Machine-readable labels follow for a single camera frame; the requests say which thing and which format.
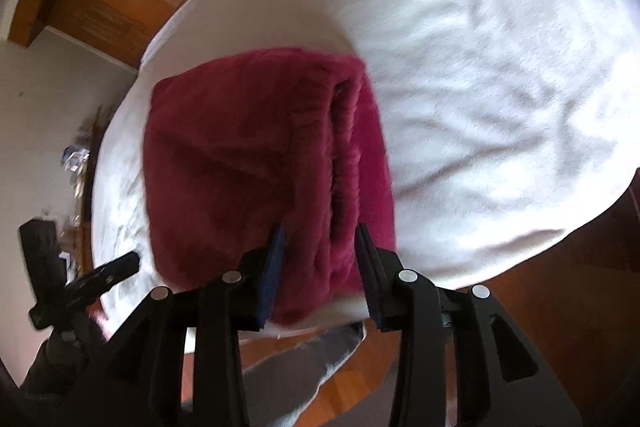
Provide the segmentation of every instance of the red blanket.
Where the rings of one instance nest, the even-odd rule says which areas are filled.
[[[358,221],[395,247],[378,110],[359,58],[297,48],[212,60],[154,88],[143,152],[156,269],[191,289],[283,223],[273,320],[361,291]]]

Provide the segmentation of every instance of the red cloth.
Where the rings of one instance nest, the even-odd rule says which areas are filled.
[[[359,58],[298,48],[247,52],[153,90],[143,151],[156,269],[192,289],[287,234],[273,320],[292,324],[362,291],[358,221],[394,249],[391,180]]]

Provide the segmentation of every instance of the white bed sheet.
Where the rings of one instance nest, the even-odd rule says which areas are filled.
[[[102,298],[110,326],[162,283],[141,150],[158,80],[252,48],[362,57],[383,122],[398,253],[457,288],[551,247],[629,184],[640,160],[639,14],[638,0],[189,0],[149,46],[100,150],[95,264],[142,255],[140,273]],[[337,296],[264,334],[366,316],[364,299]]]

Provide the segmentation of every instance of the mattress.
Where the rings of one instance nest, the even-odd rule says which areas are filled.
[[[640,164],[639,0],[188,0],[149,45],[98,157],[94,263],[142,256],[140,272],[102,297],[111,328],[163,284],[142,172],[153,86],[277,46],[363,58],[398,254],[442,287],[490,279],[556,244],[606,210]],[[367,315],[364,298],[335,295],[261,334]]]

